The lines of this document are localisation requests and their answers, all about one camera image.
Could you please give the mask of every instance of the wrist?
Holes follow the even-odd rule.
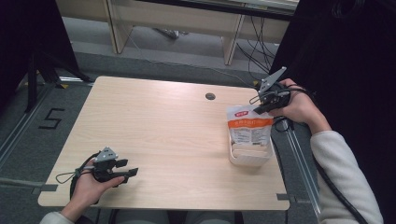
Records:
[[[318,111],[313,114],[306,123],[311,130],[312,135],[315,133],[321,133],[324,131],[331,131],[332,127],[329,122],[326,120],[326,117]]]
[[[72,200],[64,207],[64,209],[61,211],[61,214],[70,221],[76,222],[88,207],[89,206],[83,203]]]

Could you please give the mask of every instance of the hand-mounted device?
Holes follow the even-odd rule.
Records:
[[[290,91],[285,86],[277,82],[277,80],[286,71],[286,67],[282,67],[268,78],[262,79],[262,83],[257,86],[257,92],[259,94],[260,105],[254,109],[258,114],[268,112],[273,109],[284,107],[289,104]]]
[[[102,151],[91,155],[87,160],[85,160],[84,163],[82,163],[82,165],[74,172],[72,183],[70,185],[70,198],[73,195],[77,181],[81,175],[91,173],[93,177],[99,182],[106,182],[112,178],[124,176],[125,179],[121,184],[127,183],[129,177],[135,176],[137,174],[138,168],[131,169],[127,172],[113,172],[114,167],[120,168],[126,166],[128,163],[128,160],[125,159],[116,161],[118,157],[119,156],[110,147],[105,147]],[[95,158],[93,166],[86,166],[88,161],[93,158]]]

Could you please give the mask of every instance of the orange packaging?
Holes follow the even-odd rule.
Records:
[[[232,145],[266,147],[269,144],[273,117],[267,113],[257,114],[254,112],[256,107],[256,105],[237,105],[227,108]]]

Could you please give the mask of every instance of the white furniture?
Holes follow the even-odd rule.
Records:
[[[279,7],[289,11],[293,11],[298,3],[295,0],[210,0],[207,2],[263,10],[268,7]],[[64,17],[106,21],[115,53],[122,53],[134,26],[221,36],[225,64],[232,62],[237,38],[257,40],[250,17],[243,15],[135,0],[57,0],[57,4]],[[254,22],[257,28],[261,27],[261,18],[254,18]],[[280,43],[289,22],[265,19],[264,24],[263,40],[269,43]]]

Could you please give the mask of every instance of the light wood tabletop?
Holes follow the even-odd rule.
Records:
[[[216,98],[207,100],[213,93]],[[261,167],[229,161],[226,107],[246,105],[253,89],[120,77],[97,78],[47,184],[73,172],[93,153],[112,148],[127,184],[108,190],[105,208],[287,210],[276,156]],[[41,192],[43,206],[64,206],[70,181]]]

